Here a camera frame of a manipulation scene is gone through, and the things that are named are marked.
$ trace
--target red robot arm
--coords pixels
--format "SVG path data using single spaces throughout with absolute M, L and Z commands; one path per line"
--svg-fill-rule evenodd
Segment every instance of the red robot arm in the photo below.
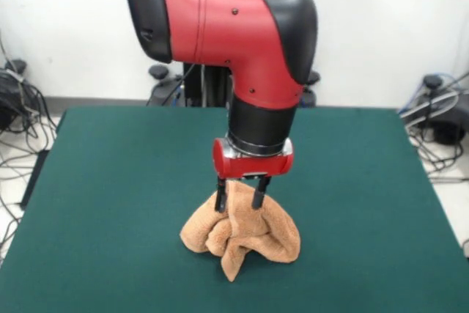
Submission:
M 162 62 L 229 67 L 234 97 L 226 138 L 213 148 L 219 202 L 225 179 L 262 177 L 253 206 L 272 176 L 289 171 L 288 139 L 312 66 L 317 15 L 312 0 L 128 0 L 142 48 Z

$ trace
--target brown towel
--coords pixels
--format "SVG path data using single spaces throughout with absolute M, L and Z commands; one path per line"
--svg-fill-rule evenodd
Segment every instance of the brown towel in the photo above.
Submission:
M 181 239 L 191 251 L 210 251 L 221 257 L 230 281 L 240 271 L 245 255 L 253 250 L 268 260 L 290 263 L 300 253 L 300 233 L 290 216 L 269 196 L 261 209 L 251 207 L 254 189 L 229 181 L 225 213 L 215 212 L 216 192 L 189 218 Z

